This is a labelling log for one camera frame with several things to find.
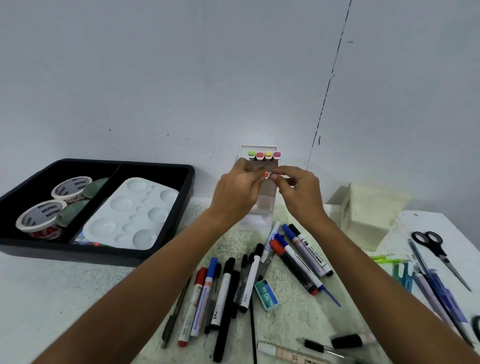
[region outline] red marker cap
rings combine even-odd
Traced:
[[[283,254],[285,252],[285,249],[283,248],[282,244],[280,244],[275,239],[270,240],[270,246],[278,255]]]
[[[208,269],[206,267],[201,267],[197,272],[197,277],[195,277],[195,284],[201,284],[202,286],[205,283],[205,277],[207,276]]]

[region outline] red marker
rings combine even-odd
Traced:
[[[190,338],[190,332],[192,330],[193,319],[197,313],[198,301],[200,300],[200,294],[202,293],[202,288],[205,283],[205,277],[207,275],[207,268],[202,267],[197,273],[195,278],[195,286],[193,288],[192,298],[190,299],[190,304],[188,306],[187,314],[185,320],[183,321],[183,326],[181,327],[180,337],[178,345],[181,348],[184,348],[188,344],[188,339]]]
[[[288,255],[282,244],[280,244],[277,240],[273,239],[270,241],[270,246],[275,251],[275,253],[277,253],[280,259],[282,259],[290,272],[292,272],[293,275],[299,280],[301,285],[305,287],[308,293],[310,293],[312,296],[316,295],[318,293],[318,289],[312,283],[307,273],[305,273],[303,269],[300,268],[300,266],[297,264],[297,262]]]

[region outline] pen stand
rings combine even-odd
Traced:
[[[272,168],[278,167],[278,159],[272,160],[252,160],[249,156],[249,151],[255,152],[276,152],[276,146],[241,146],[238,158],[245,158],[257,170],[261,167],[266,168],[270,172]],[[272,229],[273,209],[275,206],[276,185],[270,179],[262,183],[260,192],[258,193],[258,200],[253,205],[250,212],[239,223],[239,230],[244,231],[259,231],[268,234]]]

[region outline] wall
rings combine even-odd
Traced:
[[[60,158],[306,167],[348,0],[6,0],[0,194]]]
[[[404,190],[480,248],[479,17],[474,0],[353,0],[309,162],[327,200]]]

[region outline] scissor blade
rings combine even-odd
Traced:
[[[470,292],[472,292],[472,290],[470,289],[470,287],[468,286],[467,282],[465,282],[465,280],[462,278],[462,276],[460,275],[460,273],[455,269],[455,267],[452,265],[452,263],[450,263],[450,261],[448,260],[448,258],[445,256],[445,255],[441,255],[439,256],[439,258],[442,260],[442,262],[448,267],[448,269],[450,269],[452,271],[453,274],[455,274],[455,277],[458,278],[458,280],[460,282],[462,282],[462,284],[467,288],[467,290],[469,290]]]

